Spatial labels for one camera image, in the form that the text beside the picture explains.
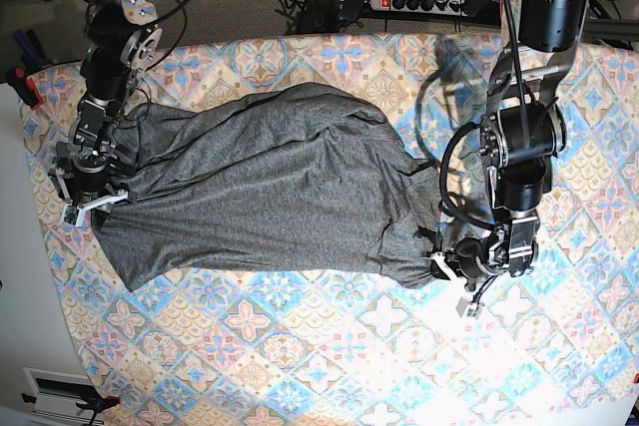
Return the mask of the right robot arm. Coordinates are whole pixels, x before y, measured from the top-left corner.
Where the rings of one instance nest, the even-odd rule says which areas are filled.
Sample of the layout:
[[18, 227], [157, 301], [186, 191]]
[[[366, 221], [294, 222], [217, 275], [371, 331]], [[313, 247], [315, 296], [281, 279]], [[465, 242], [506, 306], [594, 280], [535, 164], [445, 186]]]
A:
[[81, 65], [86, 92], [49, 172], [68, 225], [82, 226], [92, 211], [108, 214], [129, 196], [124, 179], [134, 173], [136, 158], [116, 133], [128, 127], [125, 107], [154, 60], [162, 35], [157, 19], [146, 0], [96, 0], [89, 8], [90, 49]]

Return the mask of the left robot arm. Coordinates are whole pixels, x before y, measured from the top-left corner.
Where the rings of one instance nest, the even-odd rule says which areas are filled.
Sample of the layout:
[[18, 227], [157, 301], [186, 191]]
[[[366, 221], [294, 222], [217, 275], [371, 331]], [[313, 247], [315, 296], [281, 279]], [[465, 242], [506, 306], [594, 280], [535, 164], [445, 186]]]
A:
[[[490, 74], [485, 112], [461, 126], [440, 163], [439, 190], [446, 214], [485, 231], [450, 250], [441, 243], [429, 255], [431, 273], [447, 278], [460, 293], [460, 316], [479, 316], [482, 296], [495, 279], [521, 276], [534, 267], [540, 227], [537, 208], [552, 189], [552, 158], [567, 144], [557, 89], [576, 57], [589, 0], [500, 0], [505, 27]], [[479, 155], [493, 221], [475, 218], [451, 199], [448, 170], [457, 145], [479, 134]]]

